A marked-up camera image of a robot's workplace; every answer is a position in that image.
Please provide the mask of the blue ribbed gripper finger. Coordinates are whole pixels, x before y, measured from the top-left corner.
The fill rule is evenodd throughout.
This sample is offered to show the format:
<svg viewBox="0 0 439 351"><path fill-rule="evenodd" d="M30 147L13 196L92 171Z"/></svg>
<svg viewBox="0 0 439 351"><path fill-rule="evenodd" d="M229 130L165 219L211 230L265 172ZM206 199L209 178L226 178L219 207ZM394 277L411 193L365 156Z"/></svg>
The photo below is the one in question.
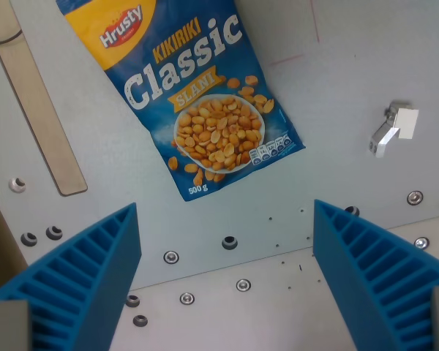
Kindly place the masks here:
<svg viewBox="0 0 439 351"><path fill-rule="evenodd" d="M357 350L433 350L439 260L377 225L314 202L313 254Z"/></svg>
<svg viewBox="0 0 439 351"><path fill-rule="evenodd" d="M109 350L140 258L131 203L0 287L0 301L29 303L33 350Z"/></svg>

